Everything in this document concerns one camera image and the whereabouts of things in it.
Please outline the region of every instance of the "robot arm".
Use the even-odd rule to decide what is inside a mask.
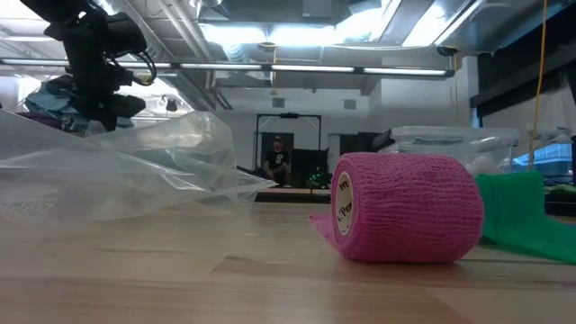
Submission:
[[[114,94],[137,82],[149,86],[157,72],[146,52],[148,44],[138,25],[126,14],[108,15],[92,0],[22,0],[50,23],[44,32],[62,41],[76,85],[72,106],[90,120],[114,131],[118,117],[131,118],[146,108],[143,100]],[[152,78],[143,82],[116,62],[126,54],[150,65]]]

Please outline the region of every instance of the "man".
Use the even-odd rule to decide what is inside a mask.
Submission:
[[[284,141],[280,136],[274,138],[274,150],[268,152],[262,166],[266,176],[279,185],[288,185],[290,176],[290,155],[284,150]]]

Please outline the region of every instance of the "plastic container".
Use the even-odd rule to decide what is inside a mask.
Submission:
[[[381,153],[446,155],[460,161],[473,175],[511,171],[512,148],[519,132],[511,129],[407,126],[392,129]]]

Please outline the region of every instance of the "wooden table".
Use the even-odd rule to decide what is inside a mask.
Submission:
[[[477,247],[455,265],[345,260],[328,205],[180,205],[74,234],[0,229],[0,323],[575,323],[576,268]]]

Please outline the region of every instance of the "plastic wrap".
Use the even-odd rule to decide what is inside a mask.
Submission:
[[[82,139],[0,111],[0,215],[45,226],[137,217],[180,202],[244,203],[274,185],[236,169],[209,112]]]

